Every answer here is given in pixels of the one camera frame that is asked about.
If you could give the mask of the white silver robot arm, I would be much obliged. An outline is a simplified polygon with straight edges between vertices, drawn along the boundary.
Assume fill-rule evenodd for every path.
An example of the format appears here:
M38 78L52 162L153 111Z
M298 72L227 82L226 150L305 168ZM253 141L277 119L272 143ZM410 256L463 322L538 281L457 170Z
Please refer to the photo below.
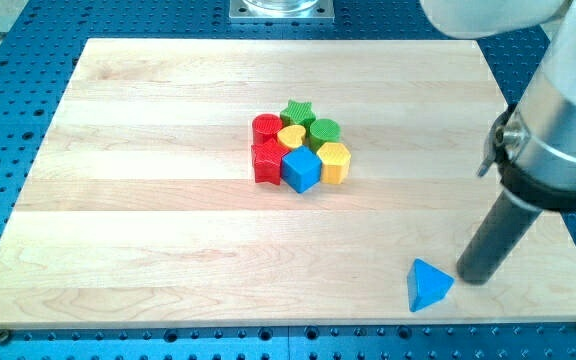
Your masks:
M425 0L432 25L459 39L475 39L558 18L553 37L508 127L504 187L542 209L576 211L576 0Z

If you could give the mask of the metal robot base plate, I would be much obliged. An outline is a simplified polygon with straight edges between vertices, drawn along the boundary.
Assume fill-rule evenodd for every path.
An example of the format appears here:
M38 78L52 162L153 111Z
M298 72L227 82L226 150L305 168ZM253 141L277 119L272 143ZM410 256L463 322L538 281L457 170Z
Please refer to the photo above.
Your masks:
M333 22L333 0L229 0L231 23Z

